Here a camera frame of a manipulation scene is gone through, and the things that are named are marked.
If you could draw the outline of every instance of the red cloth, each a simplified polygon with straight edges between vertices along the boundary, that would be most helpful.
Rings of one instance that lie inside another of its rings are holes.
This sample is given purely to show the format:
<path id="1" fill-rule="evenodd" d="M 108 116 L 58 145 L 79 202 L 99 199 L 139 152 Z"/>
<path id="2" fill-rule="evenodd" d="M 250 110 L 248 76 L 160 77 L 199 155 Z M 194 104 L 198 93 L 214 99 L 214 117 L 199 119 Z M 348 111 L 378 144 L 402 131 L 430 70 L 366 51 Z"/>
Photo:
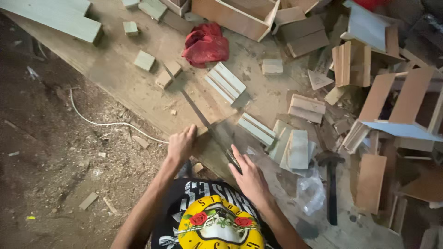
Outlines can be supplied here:
<path id="1" fill-rule="evenodd" d="M 194 27 L 186 37 L 182 57 L 195 67 L 205 68 L 206 62 L 227 61 L 229 41 L 223 37 L 217 23 L 204 23 Z"/>

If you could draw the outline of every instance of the triangular wood piece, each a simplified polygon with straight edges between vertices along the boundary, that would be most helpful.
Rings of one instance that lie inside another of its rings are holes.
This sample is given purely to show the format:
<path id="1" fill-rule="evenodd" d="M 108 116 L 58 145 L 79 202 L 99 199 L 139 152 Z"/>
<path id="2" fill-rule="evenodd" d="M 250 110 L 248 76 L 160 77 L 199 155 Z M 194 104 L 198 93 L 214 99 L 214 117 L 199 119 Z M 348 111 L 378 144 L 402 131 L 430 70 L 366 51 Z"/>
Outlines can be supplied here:
<path id="1" fill-rule="evenodd" d="M 334 82 L 334 80 L 326 77 L 326 75 L 317 74 L 311 70 L 308 70 L 307 73 L 309 75 L 309 80 L 311 81 L 313 90 L 317 90 Z"/>

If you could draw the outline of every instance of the plastic bag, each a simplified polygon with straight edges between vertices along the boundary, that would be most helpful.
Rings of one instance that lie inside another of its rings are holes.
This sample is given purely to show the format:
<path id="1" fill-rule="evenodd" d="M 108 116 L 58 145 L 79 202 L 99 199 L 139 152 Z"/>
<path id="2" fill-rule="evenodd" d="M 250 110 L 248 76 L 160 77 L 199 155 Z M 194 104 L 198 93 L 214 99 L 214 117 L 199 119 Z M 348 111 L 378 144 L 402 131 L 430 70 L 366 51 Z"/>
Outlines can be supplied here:
<path id="1" fill-rule="evenodd" d="M 297 180 L 297 198 L 295 202 L 300 205 L 303 212 L 310 216 L 321 209 L 326 199 L 326 191 L 320 179 L 319 170 L 312 168 L 311 177 Z"/>

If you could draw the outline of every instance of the left hand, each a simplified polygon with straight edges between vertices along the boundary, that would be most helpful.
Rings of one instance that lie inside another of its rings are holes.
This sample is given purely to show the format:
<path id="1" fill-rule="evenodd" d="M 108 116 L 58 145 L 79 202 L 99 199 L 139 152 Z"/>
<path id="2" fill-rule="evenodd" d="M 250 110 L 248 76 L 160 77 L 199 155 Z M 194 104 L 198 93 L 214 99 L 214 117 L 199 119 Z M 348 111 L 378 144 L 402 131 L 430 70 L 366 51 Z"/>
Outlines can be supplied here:
<path id="1" fill-rule="evenodd" d="M 186 127 L 181 133 L 173 134 L 169 137 L 167 148 L 167 158 L 179 165 L 183 164 L 190 156 L 192 143 L 197 134 L 197 126 Z"/>

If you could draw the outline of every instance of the floor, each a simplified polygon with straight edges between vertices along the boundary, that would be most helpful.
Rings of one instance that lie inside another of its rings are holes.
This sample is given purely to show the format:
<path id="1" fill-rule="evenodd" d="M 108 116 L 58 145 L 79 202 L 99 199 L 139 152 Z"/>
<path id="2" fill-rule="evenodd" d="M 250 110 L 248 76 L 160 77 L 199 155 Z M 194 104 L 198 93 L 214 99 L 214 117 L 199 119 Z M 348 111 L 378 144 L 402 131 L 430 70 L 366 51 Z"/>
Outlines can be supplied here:
<path id="1" fill-rule="evenodd" d="M 75 88 L 76 106 L 90 120 L 130 119 L 154 137 L 160 138 L 159 131 L 48 49 L 42 48 L 48 57 L 44 62 L 31 58 L 29 35 L 4 15 L 0 33 L 0 247 L 108 248 L 157 173 L 167 147 L 148 140 L 143 149 L 131 140 L 131 135 L 142 135 L 125 126 L 82 120 L 71 107 L 69 88 Z M 27 67 L 40 81 L 32 79 Z M 14 152 L 19 155 L 8 155 Z M 208 171 L 201 175 L 213 176 Z M 93 191 L 99 198 L 81 210 L 78 205 Z"/>

